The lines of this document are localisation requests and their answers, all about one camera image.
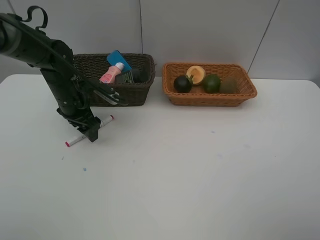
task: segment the pink bottle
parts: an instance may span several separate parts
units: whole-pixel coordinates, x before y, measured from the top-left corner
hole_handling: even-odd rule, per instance
[[[125,65],[122,62],[118,62],[115,66],[109,67],[108,71],[100,78],[100,81],[104,84],[113,84],[116,76],[121,73],[124,67]]]

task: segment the white wall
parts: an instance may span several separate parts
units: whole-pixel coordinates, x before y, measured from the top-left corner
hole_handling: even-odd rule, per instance
[[[11,12],[7,0],[0,0],[0,12]],[[18,15],[27,18],[29,6],[38,5],[48,14],[45,30],[52,39],[64,41],[75,54],[141,53],[139,0],[11,0]],[[42,23],[42,12],[34,12],[30,26]],[[12,74],[40,73],[23,62],[0,57],[0,82]]]
[[[166,62],[249,69],[278,0],[141,0],[143,52]]]
[[[319,26],[319,0],[280,0],[249,75],[311,80],[320,86]]]

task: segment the wicker basket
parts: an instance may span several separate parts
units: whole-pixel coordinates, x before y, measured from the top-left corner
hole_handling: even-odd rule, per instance
[[[189,93],[178,93],[174,88],[176,77],[185,75],[188,68],[194,65],[203,67],[206,75],[217,74],[221,81],[226,77],[234,77],[237,81],[237,93],[209,94],[205,93],[202,85],[193,86]],[[236,107],[257,96],[257,90],[247,72],[236,64],[167,63],[163,66],[162,87],[174,105],[182,106]]]
[[[109,54],[77,54],[74,55],[74,67],[90,81],[98,84],[100,77],[108,71],[110,64],[107,62]],[[113,83],[108,86],[115,89],[128,102],[128,106],[141,106],[145,103],[149,88],[155,78],[155,63],[148,54],[125,53],[123,57],[133,69],[140,70],[143,83]],[[89,94],[90,105],[96,107],[119,107],[111,105],[94,92]]]

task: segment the white table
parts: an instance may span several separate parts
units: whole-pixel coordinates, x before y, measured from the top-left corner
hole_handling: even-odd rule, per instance
[[[78,132],[41,75],[0,84],[1,240],[315,240],[320,89],[254,79],[236,108],[172,105],[157,77],[141,107]]]

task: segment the marker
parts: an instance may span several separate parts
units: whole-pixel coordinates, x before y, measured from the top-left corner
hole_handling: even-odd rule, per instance
[[[105,125],[110,123],[113,119],[114,119],[114,116],[110,115],[106,119],[101,120],[100,128],[103,128]],[[75,136],[74,138],[70,139],[69,141],[66,141],[65,145],[67,147],[71,147],[72,145],[76,144],[77,142],[80,142],[82,139],[85,139],[86,137],[87,137],[86,135]]]

